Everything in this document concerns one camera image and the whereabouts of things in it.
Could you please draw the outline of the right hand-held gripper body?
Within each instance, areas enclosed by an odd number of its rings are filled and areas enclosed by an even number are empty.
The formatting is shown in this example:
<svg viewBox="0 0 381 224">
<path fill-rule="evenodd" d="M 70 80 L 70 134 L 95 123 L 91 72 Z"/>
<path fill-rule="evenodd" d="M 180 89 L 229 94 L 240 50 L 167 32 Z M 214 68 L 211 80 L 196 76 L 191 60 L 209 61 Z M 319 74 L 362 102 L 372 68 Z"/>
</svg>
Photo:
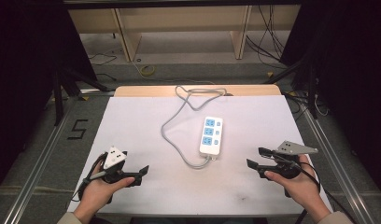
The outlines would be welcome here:
<svg viewBox="0 0 381 224">
<path fill-rule="evenodd" d="M 315 147 L 307 147 L 290 141 L 284 141 L 274 151 L 275 156 L 268 159 L 275 161 L 276 166 L 266 166 L 267 171 L 278 173 L 287 179 L 292 179 L 301 172 L 299 161 L 301 154 L 318 153 Z"/>
</svg>

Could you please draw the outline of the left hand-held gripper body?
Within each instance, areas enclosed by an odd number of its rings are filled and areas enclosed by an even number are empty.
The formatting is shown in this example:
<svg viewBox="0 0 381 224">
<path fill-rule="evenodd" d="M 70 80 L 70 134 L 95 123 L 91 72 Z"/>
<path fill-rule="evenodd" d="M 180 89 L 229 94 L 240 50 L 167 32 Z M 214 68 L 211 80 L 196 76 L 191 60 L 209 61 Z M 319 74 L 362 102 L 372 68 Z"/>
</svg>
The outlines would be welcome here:
<svg viewBox="0 0 381 224">
<path fill-rule="evenodd" d="M 133 177 L 134 182 L 130 184 L 130 187 L 136 186 L 135 178 L 138 173 L 124 173 L 122 168 L 124 166 L 125 157 L 119 149 L 111 147 L 108 152 L 105 153 L 102 167 L 100 171 L 103 172 L 102 179 L 109 184 L 116 183 L 124 178 Z"/>
</svg>

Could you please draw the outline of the person's left hand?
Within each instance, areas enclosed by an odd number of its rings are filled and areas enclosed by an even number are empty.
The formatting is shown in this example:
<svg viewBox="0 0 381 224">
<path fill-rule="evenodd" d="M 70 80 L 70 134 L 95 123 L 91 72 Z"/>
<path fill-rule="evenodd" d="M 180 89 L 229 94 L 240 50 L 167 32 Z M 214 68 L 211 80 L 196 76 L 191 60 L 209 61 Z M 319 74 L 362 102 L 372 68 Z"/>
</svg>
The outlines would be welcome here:
<svg viewBox="0 0 381 224">
<path fill-rule="evenodd" d="M 123 189 L 134 182 L 133 177 L 125 177 L 122 180 L 108 184 L 104 180 L 93 180 L 85 189 L 74 215 L 85 221 L 91 218 L 109 201 L 110 197 L 118 190 Z"/>
</svg>

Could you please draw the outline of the person's right hand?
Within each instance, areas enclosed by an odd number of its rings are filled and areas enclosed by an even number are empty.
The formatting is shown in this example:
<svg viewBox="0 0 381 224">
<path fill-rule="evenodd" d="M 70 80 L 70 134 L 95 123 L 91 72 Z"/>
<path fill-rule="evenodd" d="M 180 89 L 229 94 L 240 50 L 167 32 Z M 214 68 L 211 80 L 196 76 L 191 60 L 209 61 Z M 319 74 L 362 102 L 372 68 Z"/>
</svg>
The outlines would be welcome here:
<svg viewBox="0 0 381 224">
<path fill-rule="evenodd" d="M 271 171 L 266 171 L 264 174 L 268 179 L 283 186 L 290 197 L 308 212 L 315 223 L 319 223 L 331 213 L 319 195 L 318 185 L 308 175 L 299 174 L 292 179 L 287 179 Z"/>
</svg>

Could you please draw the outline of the white table mat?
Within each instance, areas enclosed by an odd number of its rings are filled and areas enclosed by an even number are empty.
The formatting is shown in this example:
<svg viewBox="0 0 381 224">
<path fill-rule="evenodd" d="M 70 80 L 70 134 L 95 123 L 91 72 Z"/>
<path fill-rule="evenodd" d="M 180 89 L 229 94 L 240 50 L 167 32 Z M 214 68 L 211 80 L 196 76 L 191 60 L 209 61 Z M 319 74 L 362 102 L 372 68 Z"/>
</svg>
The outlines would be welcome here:
<svg viewBox="0 0 381 224">
<path fill-rule="evenodd" d="M 199 152 L 206 117 L 223 119 L 220 153 Z M 247 160 L 267 165 L 259 147 L 302 143 L 282 95 L 113 97 L 86 161 L 110 147 L 128 151 L 124 171 L 149 166 L 139 187 L 122 189 L 104 207 L 109 214 L 138 217 L 291 216 L 302 207 L 283 188 L 262 179 Z"/>
</svg>

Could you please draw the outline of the white power strip blue sockets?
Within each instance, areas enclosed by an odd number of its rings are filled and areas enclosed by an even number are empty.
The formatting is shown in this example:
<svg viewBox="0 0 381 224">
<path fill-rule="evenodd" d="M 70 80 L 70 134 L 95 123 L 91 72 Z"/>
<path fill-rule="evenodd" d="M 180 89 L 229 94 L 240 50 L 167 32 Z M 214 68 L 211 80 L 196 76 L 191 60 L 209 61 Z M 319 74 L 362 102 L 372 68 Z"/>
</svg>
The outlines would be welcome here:
<svg viewBox="0 0 381 224">
<path fill-rule="evenodd" d="M 216 158 L 220 153 L 223 130 L 223 119 L 206 117 L 204 121 L 199 152 L 202 155 Z"/>
</svg>

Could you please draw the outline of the black metal stand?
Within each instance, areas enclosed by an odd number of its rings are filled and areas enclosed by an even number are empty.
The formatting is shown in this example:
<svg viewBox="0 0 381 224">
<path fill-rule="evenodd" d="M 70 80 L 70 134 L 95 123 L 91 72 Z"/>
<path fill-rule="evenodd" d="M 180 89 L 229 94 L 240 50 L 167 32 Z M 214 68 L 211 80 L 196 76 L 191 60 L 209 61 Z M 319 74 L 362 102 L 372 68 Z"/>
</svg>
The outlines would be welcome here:
<svg viewBox="0 0 381 224">
<path fill-rule="evenodd" d="M 80 88 L 77 85 L 78 80 L 85 82 L 86 84 L 89 84 L 90 86 L 102 92 L 114 91 L 114 89 L 100 84 L 96 79 L 82 75 L 80 72 L 70 67 L 63 67 L 58 69 L 52 75 L 56 112 L 55 126 L 58 126 L 64 117 L 62 90 L 65 90 L 66 93 L 71 97 L 79 96 Z"/>
<path fill-rule="evenodd" d="M 269 77 L 268 80 L 265 81 L 265 84 L 274 84 L 289 75 L 294 75 L 291 82 L 291 87 L 294 90 L 307 90 L 307 109 L 311 113 L 312 117 L 316 119 L 317 107 L 315 105 L 315 94 L 317 93 L 317 77 L 313 63 L 310 59 L 303 57 L 300 61 L 289 66 L 278 75 Z"/>
</svg>

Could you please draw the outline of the black curtain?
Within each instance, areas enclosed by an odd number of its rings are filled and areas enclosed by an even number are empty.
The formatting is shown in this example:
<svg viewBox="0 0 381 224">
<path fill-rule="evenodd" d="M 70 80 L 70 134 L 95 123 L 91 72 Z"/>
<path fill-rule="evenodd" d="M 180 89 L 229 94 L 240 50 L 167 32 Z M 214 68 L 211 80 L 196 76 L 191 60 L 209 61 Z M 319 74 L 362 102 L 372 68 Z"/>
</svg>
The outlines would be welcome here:
<svg viewBox="0 0 381 224">
<path fill-rule="evenodd" d="M 0 0 L 0 185 L 62 68 L 96 79 L 64 0 Z"/>
<path fill-rule="evenodd" d="M 300 1 L 281 62 L 317 48 L 317 89 L 381 191 L 381 0 Z"/>
</svg>

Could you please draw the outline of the light wooden shelf unit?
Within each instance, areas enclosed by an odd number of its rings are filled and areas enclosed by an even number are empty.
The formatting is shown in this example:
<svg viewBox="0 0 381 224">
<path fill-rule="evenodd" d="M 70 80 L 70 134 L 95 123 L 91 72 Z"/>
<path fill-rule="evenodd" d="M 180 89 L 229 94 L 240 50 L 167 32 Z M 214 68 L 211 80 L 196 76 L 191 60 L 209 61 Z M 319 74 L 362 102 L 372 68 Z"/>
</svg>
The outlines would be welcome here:
<svg viewBox="0 0 381 224">
<path fill-rule="evenodd" d="M 134 59 L 143 33 L 208 31 L 228 31 L 240 60 L 246 32 L 262 30 L 270 15 L 276 30 L 289 31 L 299 10 L 298 5 L 144 7 L 71 9 L 69 14 L 81 34 L 117 34 L 127 61 Z"/>
</svg>

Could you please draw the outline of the black overhead bar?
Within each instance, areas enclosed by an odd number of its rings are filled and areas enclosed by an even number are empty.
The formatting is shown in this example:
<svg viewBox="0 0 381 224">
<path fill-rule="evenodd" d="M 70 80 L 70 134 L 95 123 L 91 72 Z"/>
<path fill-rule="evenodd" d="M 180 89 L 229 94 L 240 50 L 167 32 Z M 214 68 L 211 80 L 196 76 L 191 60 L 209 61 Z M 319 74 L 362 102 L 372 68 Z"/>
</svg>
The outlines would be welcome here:
<svg viewBox="0 0 381 224">
<path fill-rule="evenodd" d="M 300 5 L 304 0 L 63 0 L 69 9 Z"/>
</svg>

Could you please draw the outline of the aluminium floor rail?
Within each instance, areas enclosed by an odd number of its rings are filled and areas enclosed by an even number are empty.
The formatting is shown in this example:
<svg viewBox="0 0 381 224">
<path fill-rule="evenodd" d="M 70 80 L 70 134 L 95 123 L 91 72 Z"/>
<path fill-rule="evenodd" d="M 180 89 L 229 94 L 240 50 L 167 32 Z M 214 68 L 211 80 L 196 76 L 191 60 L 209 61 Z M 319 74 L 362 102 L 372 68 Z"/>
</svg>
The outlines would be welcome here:
<svg viewBox="0 0 381 224">
<path fill-rule="evenodd" d="M 32 165 L 32 170 L 26 176 L 22 185 L 4 185 L 0 188 L 0 192 L 8 196 L 14 196 L 15 200 L 10 206 L 4 219 L 4 224 L 18 224 L 21 220 L 27 204 L 30 202 L 35 188 L 47 167 L 49 159 L 57 146 L 59 138 L 63 132 L 68 116 L 73 109 L 77 99 L 68 97 L 63 103 L 64 112 L 51 128 L 49 138 L 37 154 L 37 160 Z"/>
<path fill-rule="evenodd" d="M 312 129 L 321 151 L 332 168 L 332 172 L 342 188 L 342 191 L 344 192 L 348 203 L 355 214 L 356 220 L 359 224 L 375 224 L 372 213 L 368 210 L 367 204 L 361 197 L 356 185 L 352 183 L 349 174 L 346 172 L 345 166 L 336 155 L 334 147 L 329 141 L 328 136 L 323 131 L 320 123 L 313 117 L 305 105 L 302 105 L 301 109 L 304 110 L 303 115 Z"/>
</svg>

